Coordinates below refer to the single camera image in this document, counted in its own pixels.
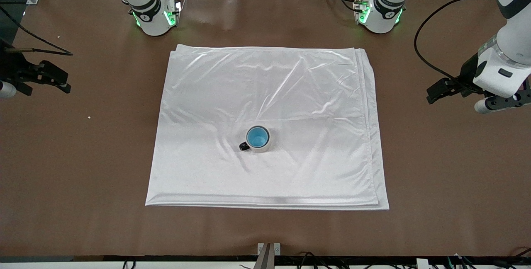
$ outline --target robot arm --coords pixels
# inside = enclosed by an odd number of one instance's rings
[[[531,103],[531,0],[496,1],[506,25],[463,64],[457,83],[444,78],[428,88],[430,104],[470,90],[485,95],[474,106],[482,114]]]
[[[180,2],[175,0],[127,0],[136,24],[150,36],[166,33],[177,24]]]
[[[4,8],[0,7],[0,10],[22,28]],[[61,50],[61,52],[53,53],[72,55],[72,53],[63,48],[50,44],[47,41],[45,42]],[[11,44],[8,44],[0,38],[0,98],[13,97],[17,91],[28,96],[31,95],[33,88],[28,86],[26,82],[51,85],[65,93],[70,93],[70,85],[66,82],[68,80],[68,73],[49,61],[41,61],[38,65],[29,63],[23,53],[33,51],[42,50],[35,48],[14,48]]]
[[[356,23],[369,31],[383,34],[391,31],[400,20],[406,0],[358,0],[355,12]]]

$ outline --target gray bracket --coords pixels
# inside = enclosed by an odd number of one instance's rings
[[[264,243],[258,243],[258,252],[257,254],[260,254],[260,252],[262,251],[262,248],[264,247]],[[274,248],[274,252],[275,252],[275,256],[279,256],[280,255],[280,243],[275,243],[273,245],[273,248]]]

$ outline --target white cloth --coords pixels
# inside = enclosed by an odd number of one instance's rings
[[[267,152],[239,150],[254,125]],[[146,205],[389,210],[365,51],[177,46]]]

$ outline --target green led light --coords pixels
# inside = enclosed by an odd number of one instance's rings
[[[395,24],[397,24],[400,21],[400,15],[402,15],[402,11],[404,9],[400,9],[400,12],[398,12],[397,20],[395,20]]]
[[[136,14],[133,12],[134,19],[136,20],[136,25],[140,27],[140,22],[138,21],[138,18],[136,17]]]
[[[170,12],[165,12],[164,16],[166,16],[166,19],[168,20],[169,25],[175,25],[175,17]]]
[[[367,22],[368,15],[370,14],[370,8],[367,8],[367,10],[364,10],[363,14],[360,16],[360,22],[364,24]]]

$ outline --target power cable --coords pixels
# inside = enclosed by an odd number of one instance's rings
[[[432,63],[430,63],[429,61],[427,61],[427,59],[425,59],[423,57],[423,55],[419,52],[419,47],[417,46],[417,39],[419,38],[419,33],[421,32],[422,28],[425,26],[425,24],[435,15],[437,14],[438,12],[440,12],[441,10],[443,10],[444,8],[446,8],[447,6],[450,6],[451,4],[455,3],[455,2],[459,2],[459,1],[464,1],[464,0],[453,0],[453,1],[449,1],[448,3],[445,3],[444,5],[442,5],[440,8],[438,8],[437,10],[435,10],[432,14],[430,14],[430,16],[428,16],[424,21],[423,23],[419,26],[419,29],[417,29],[417,33],[415,34],[415,38],[413,40],[413,47],[415,48],[415,52],[417,53],[417,56],[419,56],[419,58],[428,66],[430,66],[433,70],[439,72],[440,74],[446,76],[447,78],[449,78],[451,80],[451,82],[455,83],[455,84],[458,84],[459,86],[461,86],[462,88],[464,88],[465,90],[469,91],[469,92],[472,92],[472,93],[478,93],[480,94],[480,92],[478,90],[473,90],[471,88],[469,88],[468,86],[465,86],[464,84],[462,84],[461,82],[459,82],[459,80],[457,80],[457,78],[454,78],[452,75],[448,74],[446,71],[442,70],[442,69],[439,69],[438,67],[436,67],[435,65],[433,65]]]
[[[62,56],[73,56],[74,55],[72,52],[69,52],[68,50],[66,50],[64,48],[61,48],[61,47],[59,47],[59,46],[57,46],[55,44],[52,44],[51,42],[48,42],[48,41],[44,40],[43,38],[35,35],[34,33],[31,33],[28,29],[23,27],[15,18],[13,18],[13,16],[11,16],[2,6],[0,6],[0,11],[2,11],[5,14],[5,16],[7,16],[13,23],[15,23],[15,25],[17,25],[17,27],[19,27],[21,30],[25,31],[26,33],[28,33],[29,35],[31,35],[35,39],[40,40],[40,41],[48,44],[49,46],[52,46],[53,48],[61,50],[61,51],[52,51],[52,50],[31,48],[32,51],[45,52],[45,53],[51,53],[51,54],[60,54]]]
[[[528,252],[531,252],[531,248],[528,248],[528,249],[524,250],[523,252],[520,252],[520,253],[517,254],[515,257],[521,257],[521,256],[523,256],[524,254],[527,254]]]
[[[122,269],[125,269],[125,266],[127,266],[127,261],[129,261],[129,258],[125,258],[124,265],[122,266]],[[134,269],[136,267],[136,261],[133,259],[133,266],[129,269]]]

